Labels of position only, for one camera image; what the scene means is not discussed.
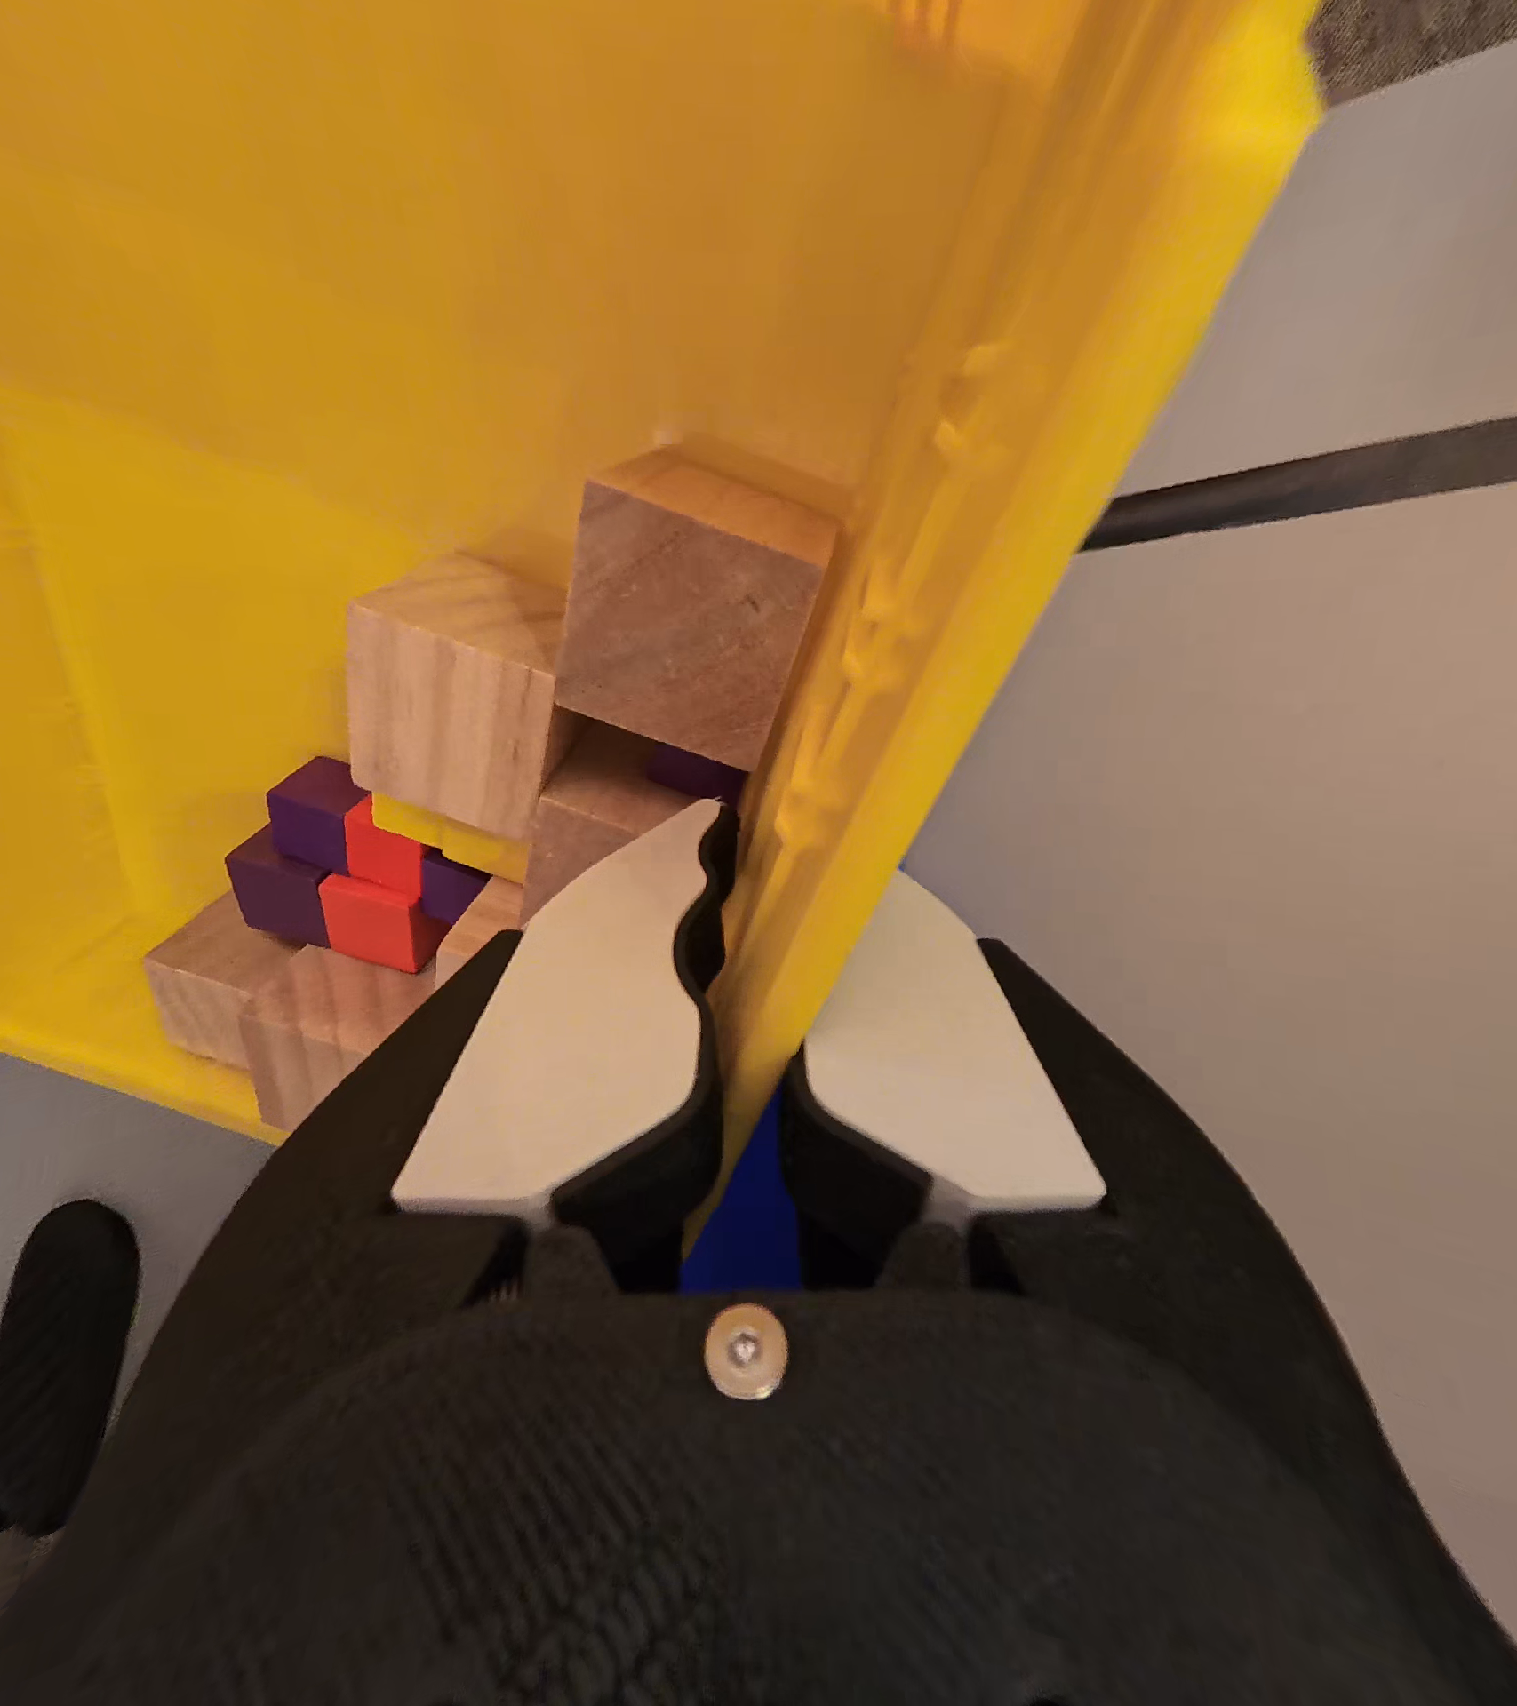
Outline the blue plastic box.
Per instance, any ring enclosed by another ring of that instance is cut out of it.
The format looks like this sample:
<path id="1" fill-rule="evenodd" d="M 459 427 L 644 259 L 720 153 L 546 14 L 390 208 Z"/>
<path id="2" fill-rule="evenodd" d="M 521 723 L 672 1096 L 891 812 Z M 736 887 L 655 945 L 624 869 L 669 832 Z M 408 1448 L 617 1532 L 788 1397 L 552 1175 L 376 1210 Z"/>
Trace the blue plastic box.
<path id="1" fill-rule="evenodd" d="M 720 1201 L 683 1253 L 683 1295 L 802 1287 L 797 1216 L 781 1171 L 779 1112 L 775 1093 L 733 1164 Z"/>

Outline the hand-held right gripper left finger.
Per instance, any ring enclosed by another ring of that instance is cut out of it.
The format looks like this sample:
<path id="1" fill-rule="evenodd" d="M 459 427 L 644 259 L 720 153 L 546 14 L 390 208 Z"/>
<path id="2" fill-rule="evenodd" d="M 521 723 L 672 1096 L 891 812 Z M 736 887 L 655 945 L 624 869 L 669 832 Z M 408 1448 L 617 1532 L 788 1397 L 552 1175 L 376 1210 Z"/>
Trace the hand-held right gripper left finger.
<path id="1" fill-rule="evenodd" d="M 580 1228 L 623 1290 L 678 1288 L 722 1164 L 708 993 L 736 842 L 731 809 L 694 800 L 532 913 L 392 1184 L 399 1210 Z"/>

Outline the pile of wooden cubes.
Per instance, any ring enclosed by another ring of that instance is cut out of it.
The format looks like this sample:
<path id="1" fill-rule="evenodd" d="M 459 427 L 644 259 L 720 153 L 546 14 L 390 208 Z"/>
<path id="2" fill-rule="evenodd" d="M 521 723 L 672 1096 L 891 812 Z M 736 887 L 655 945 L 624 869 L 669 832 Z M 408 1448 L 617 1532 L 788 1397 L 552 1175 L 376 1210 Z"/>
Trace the pile of wooden cubes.
<path id="1" fill-rule="evenodd" d="M 143 960 L 166 1041 L 289 1132 L 498 935 L 768 743 L 836 522 L 655 448 L 585 482 L 569 579 L 452 553 L 356 594 L 346 757 L 278 778 Z"/>

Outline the thin black panel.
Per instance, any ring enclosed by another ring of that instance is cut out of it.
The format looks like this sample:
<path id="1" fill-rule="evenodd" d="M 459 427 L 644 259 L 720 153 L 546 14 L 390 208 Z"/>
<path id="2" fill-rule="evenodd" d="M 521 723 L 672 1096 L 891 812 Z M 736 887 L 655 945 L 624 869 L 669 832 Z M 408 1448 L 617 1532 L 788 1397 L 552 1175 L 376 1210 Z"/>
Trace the thin black panel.
<path id="1" fill-rule="evenodd" d="M 1081 553 L 1517 483 L 1517 414 L 1116 496 Z"/>

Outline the yellow plastic box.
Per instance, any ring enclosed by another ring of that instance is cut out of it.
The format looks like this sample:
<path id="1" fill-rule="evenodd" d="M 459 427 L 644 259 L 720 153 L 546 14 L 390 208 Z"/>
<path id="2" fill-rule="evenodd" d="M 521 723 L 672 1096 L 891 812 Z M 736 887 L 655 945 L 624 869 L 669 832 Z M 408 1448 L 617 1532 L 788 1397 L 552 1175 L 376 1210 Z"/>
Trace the yellow plastic box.
<path id="1" fill-rule="evenodd" d="M 713 995 L 731 1155 L 1207 327 L 1317 4 L 0 4 L 0 1054 L 258 1136 L 141 956 L 342 611 L 676 442 L 843 528 Z"/>

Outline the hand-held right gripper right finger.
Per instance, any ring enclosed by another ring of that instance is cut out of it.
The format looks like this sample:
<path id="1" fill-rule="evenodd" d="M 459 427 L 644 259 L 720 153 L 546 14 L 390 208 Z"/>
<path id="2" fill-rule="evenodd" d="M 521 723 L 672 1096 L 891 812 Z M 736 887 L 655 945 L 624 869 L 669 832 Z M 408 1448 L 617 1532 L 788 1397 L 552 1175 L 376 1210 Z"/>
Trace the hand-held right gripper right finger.
<path id="1" fill-rule="evenodd" d="M 1106 1184 L 960 917 L 893 874 L 777 1095 L 802 1283 L 875 1283 L 918 1224 L 1084 1212 Z"/>

